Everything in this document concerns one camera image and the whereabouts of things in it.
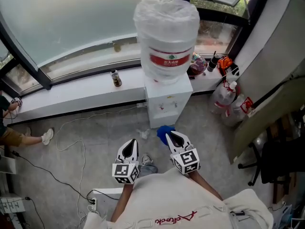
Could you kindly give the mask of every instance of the black chair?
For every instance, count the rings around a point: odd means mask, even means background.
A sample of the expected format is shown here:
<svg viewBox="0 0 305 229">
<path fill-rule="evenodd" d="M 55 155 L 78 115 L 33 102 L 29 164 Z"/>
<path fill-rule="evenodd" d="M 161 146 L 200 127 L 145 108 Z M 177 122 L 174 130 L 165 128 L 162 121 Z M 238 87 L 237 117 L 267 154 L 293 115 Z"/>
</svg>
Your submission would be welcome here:
<svg viewBox="0 0 305 229">
<path fill-rule="evenodd" d="M 290 183 L 289 173 L 305 171 L 305 137 L 299 137 L 289 142 L 266 142 L 260 156 L 255 145 L 251 143 L 256 162 L 250 165 L 238 164 L 239 169 L 257 166 L 253 181 L 249 186 L 254 186 L 261 172 L 262 183 Z M 278 177 L 286 176 L 285 181 L 277 181 Z"/>
</svg>

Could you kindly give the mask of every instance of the khaki shorts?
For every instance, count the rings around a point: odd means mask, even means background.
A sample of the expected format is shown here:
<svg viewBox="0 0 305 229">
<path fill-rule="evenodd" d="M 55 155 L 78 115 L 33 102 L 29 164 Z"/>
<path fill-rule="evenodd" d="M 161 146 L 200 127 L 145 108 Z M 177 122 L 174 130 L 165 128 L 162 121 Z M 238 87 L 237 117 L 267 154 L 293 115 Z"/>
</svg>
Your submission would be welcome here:
<svg viewBox="0 0 305 229">
<path fill-rule="evenodd" d="M 7 127 L 3 136 L 0 137 L 0 145 L 18 147 L 22 142 L 22 136 L 23 134 Z"/>
</svg>

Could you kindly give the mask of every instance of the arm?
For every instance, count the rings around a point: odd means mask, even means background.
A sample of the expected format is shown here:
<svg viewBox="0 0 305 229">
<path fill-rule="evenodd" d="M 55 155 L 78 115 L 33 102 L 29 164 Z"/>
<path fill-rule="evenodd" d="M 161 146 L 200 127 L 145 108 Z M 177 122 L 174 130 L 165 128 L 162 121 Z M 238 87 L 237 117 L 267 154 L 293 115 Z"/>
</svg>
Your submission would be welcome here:
<svg viewBox="0 0 305 229">
<path fill-rule="evenodd" d="M 215 195 L 217 198 L 219 198 L 221 201 L 223 201 L 222 197 L 219 195 L 219 193 L 216 192 L 214 188 L 212 188 L 198 173 L 198 171 L 193 171 L 188 174 L 190 179 L 192 179 L 194 182 L 198 183 L 200 186 L 202 186 L 205 190 L 209 191 L 213 195 Z"/>
<path fill-rule="evenodd" d="M 111 222 L 116 222 L 116 220 L 120 217 L 120 215 L 124 212 L 127 202 L 132 194 L 133 184 L 124 185 L 123 192 L 121 194 L 120 200 L 116 205 L 116 208 L 111 217 Z"/>
<path fill-rule="evenodd" d="M 4 111 L 3 112 L 3 118 L 5 117 L 5 116 L 7 116 L 8 115 L 8 113 L 9 113 L 9 111 L 7 110 L 7 111 Z"/>
<path fill-rule="evenodd" d="M 8 110 L 3 113 L 3 118 L 8 115 L 9 111 L 15 110 L 18 107 L 18 103 L 10 104 Z"/>
<path fill-rule="evenodd" d="M 8 107 L 8 110 L 13 111 L 13 110 L 17 109 L 18 106 L 19 106 L 18 103 L 10 104 Z"/>
</svg>

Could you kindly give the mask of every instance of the blue cloth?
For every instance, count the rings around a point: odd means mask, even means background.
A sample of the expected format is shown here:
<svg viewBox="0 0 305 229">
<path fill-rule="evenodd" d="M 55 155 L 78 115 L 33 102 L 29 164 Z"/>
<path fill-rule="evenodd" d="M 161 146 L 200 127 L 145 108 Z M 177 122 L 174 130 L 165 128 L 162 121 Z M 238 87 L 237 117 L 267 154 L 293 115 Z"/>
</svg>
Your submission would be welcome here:
<svg viewBox="0 0 305 229">
<path fill-rule="evenodd" d="M 171 131 L 175 131 L 175 127 L 163 125 L 157 130 L 157 136 L 161 139 L 161 141 L 167 145 L 165 134 L 170 134 Z"/>
</svg>

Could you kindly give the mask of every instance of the glove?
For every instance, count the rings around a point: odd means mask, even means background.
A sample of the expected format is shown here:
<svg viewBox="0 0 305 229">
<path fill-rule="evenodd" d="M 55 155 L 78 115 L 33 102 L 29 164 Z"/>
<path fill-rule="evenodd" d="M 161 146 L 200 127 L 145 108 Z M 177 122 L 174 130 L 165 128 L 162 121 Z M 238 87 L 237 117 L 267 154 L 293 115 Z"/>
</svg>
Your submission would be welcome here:
<svg viewBox="0 0 305 229">
<path fill-rule="evenodd" d="M 170 134 L 171 131 L 175 131 L 175 127 L 163 125 L 157 130 L 157 137 L 159 137 L 165 145 L 168 145 L 165 134 Z"/>
<path fill-rule="evenodd" d="M 18 106 L 20 107 L 22 105 L 22 101 L 20 98 L 18 97 L 15 97 L 12 101 L 11 101 L 12 104 L 14 103 L 18 103 Z"/>
</svg>

